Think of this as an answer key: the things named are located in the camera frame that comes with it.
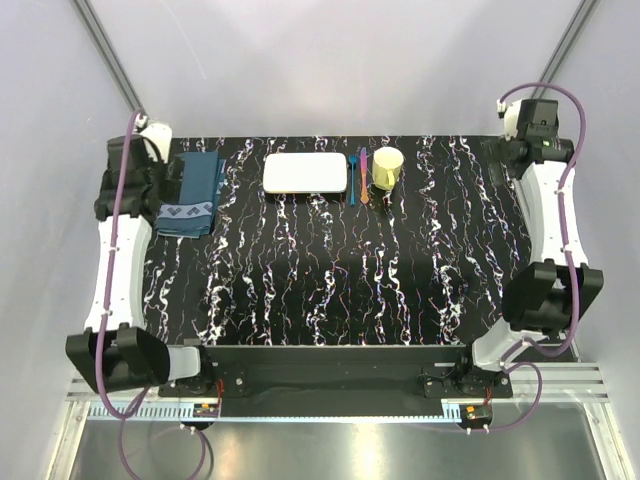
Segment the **blue patterned cloth placemat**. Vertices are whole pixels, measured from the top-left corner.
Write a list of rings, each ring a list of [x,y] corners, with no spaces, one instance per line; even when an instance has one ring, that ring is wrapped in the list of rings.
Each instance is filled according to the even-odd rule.
[[[198,239],[209,235],[215,219],[226,161],[216,151],[184,152],[177,200],[163,203],[155,221],[161,236]]]

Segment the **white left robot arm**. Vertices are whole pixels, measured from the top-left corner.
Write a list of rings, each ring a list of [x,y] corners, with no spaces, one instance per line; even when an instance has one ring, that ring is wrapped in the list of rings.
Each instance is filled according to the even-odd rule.
[[[65,353],[97,394],[171,385],[208,394],[216,372],[204,346],[169,345],[147,331],[142,304],[144,260],[156,219],[168,213],[161,196],[171,136],[144,130],[107,143],[107,166],[94,212],[100,258],[94,299],[80,334]]]

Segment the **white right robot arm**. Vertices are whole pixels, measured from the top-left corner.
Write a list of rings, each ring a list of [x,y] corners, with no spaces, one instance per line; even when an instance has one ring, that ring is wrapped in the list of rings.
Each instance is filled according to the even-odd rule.
[[[504,287],[501,315],[459,357],[452,385],[464,396],[507,381],[508,365],[529,348],[546,357],[567,350],[604,286],[581,245],[573,182],[578,145],[558,135],[553,100],[501,100],[499,164],[506,167],[531,241],[528,265]]]

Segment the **white rectangular plate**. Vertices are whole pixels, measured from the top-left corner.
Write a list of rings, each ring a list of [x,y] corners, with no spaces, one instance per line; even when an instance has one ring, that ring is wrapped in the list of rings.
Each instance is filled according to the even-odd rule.
[[[342,193],[347,160],[336,152],[273,153],[265,159],[262,184],[269,194]]]

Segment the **blue small fork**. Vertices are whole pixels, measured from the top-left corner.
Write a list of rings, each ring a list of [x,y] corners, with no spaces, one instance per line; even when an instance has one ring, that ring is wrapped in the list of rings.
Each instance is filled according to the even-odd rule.
[[[350,193],[349,193],[349,205],[354,207],[356,204],[356,196],[355,196],[355,174],[356,174],[356,164],[358,162],[358,157],[355,154],[350,154],[348,157],[349,168],[350,168]]]

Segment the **pink orange knife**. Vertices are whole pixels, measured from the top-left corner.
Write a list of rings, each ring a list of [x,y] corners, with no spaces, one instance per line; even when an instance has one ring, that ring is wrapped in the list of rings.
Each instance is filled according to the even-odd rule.
[[[360,165],[360,176],[361,176],[360,201],[362,204],[367,205],[369,203],[369,192],[368,192],[368,183],[367,183],[368,159],[367,159],[367,149],[365,147],[362,147],[360,149],[359,165]]]

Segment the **yellow mug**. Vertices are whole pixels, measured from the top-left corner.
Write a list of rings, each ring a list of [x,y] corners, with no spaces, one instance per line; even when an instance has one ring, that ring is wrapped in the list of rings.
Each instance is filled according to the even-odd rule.
[[[384,191],[391,191],[399,180],[404,163],[404,155],[394,147],[385,146],[373,154],[372,177],[374,185]]]

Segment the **left aluminium frame post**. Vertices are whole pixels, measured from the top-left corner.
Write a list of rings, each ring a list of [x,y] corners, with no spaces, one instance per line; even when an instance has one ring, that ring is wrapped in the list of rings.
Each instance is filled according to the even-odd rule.
[[[70,3],[127,107],[130,110],[142,110],[141,99],[127,75],[92,2],[89,0],[71,0]]]

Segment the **aluminium frame post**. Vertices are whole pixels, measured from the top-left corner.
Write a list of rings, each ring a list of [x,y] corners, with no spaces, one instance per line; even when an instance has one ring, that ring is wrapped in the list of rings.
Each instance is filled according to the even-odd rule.
[[[92,2],[89,0],[71,0],[70,3],[127,107],[130,110],[142,110],[141,99],[127,75]]]
[[[551,53],[538,79],[542,83],[553,83],[573,47],[588,25],[591,17],[599,6],[599,0],[580,0],[566,25],[560,39]]]

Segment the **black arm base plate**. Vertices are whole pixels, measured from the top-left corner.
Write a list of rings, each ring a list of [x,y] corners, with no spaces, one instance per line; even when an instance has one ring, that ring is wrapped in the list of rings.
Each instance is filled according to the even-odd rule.
[[[386,389],[458,398],[513,394],[506,375],[471,372],[467,347],[209,346],[204,352],[227,398]]]

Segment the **right aluminium frame post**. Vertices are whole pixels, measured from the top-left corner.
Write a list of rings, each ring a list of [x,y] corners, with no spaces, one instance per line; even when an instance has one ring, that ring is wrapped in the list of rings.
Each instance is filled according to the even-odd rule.
[[[573,47],[588,25],[591,17],[599,6],[599,0],[580,0],[566,25],[560,39],[551,53],[538,79],[542,83],[553,83]]]

